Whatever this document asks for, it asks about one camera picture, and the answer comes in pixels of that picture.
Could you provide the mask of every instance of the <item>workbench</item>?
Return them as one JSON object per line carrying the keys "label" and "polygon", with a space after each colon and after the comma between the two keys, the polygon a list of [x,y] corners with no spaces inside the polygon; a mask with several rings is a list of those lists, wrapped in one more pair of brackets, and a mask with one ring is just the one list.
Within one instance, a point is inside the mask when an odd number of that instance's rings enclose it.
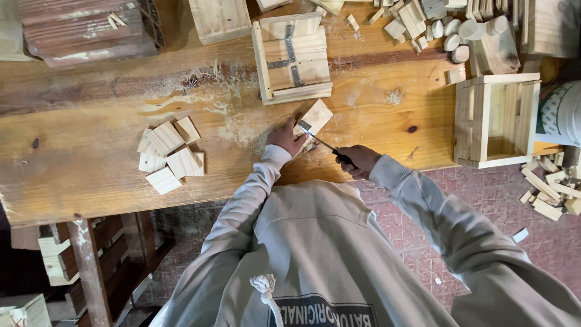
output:
{"label": "workbench", "polygon": [[[252,20],[311,12],[308,0]],[[316,99],[264,107],[250,36],[204,47],[187,1],[159,3],[168,48],[156,57],[48,69],[43,62],[0,62],[0,198],[12,227],[65,222],[228,198],[252,171],[266,136]],[[414,169],[454,166],[455,67],[443,39],[417,54],[368,19],[372,2],[347,2],[322,20],[335,116],[318,136],[362,144]],[[361,29],[355,33],[346,16]],[[197,86],[185,90],[191,76]],[[159,195],[138,168],[144,128],[189,115],[202,139],[206,175]],[[318,147],[282,170],[277,184],[346,182],[335,156]]]}

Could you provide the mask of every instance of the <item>beige hoodie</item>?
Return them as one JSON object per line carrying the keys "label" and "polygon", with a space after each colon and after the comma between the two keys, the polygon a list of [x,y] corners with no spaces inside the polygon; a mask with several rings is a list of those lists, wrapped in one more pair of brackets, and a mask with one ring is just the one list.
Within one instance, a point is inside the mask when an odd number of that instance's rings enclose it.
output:
{"label": "beige hoodie", "polygon": [[581,304],[484,215],[384,155],[370,179],[423,228],[471,294],[449,314],[395,252],[358,190],[273,187],[291,156],[268,145],[166,304],[164,326],[275,326],[249,283],[273,274],[285,326],[581,326]]}

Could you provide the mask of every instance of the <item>drawstring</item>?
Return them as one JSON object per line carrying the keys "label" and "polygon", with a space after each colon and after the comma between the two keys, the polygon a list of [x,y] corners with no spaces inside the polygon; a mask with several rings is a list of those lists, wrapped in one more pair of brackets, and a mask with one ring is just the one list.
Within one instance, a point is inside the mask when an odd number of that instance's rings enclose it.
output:
{"label": "drawstring", "polygon": [[272,293],[274,292],[274,283],[277,281],[274,276],[269,273],[266,276],[260,275],[258,277],[250,278],[250,284],[262,293],[260,299],[262,303],[268,304],[270,310],[274,314],[274,321],[277,323],[277,327],[284,327],[282,324],[281,311],[278,308],[276,302],[272,299]]}

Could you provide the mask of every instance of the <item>bucket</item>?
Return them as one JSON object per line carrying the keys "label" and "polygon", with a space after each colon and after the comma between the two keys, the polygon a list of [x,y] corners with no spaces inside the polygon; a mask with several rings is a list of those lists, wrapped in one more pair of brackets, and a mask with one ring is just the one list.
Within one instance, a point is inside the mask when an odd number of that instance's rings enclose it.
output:
{"label": "bucket", "polygon": [[537,141],[581,146],[581,81],[543,90],[536,133]]}

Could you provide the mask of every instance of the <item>floor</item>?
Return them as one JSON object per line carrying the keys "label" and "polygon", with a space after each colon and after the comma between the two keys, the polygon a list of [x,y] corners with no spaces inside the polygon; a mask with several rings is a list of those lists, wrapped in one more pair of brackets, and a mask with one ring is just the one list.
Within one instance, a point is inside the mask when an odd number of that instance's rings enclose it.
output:
{"label": "floor", "polygon": [[[541,174],[540,168],[535,171]],[[518,165],[489,169],[467,167],[433,170],[427,173],[444,191],[456,194],[484,212],[508,235],[527,228],[530,235],[520,245],[530,260],[549,271],[581,297],[581,219],[564,215],[554,222],[522,204],[519,198],[533,190]],[[423,232],[389,201],[388,192],[368,181],[351,182],[378,216],[378,222],[413,271],[436,298],[450,310],[452,300],[468,290],[452,277],[432,249]],[[136,303],[123,326],[138,326],[151,306],[161,306],[170,298],[185,267],[199,254],[202,243],[226,201],[155,210],[158,236],[173,234],[176,246],[153,274],[153,282]]]}

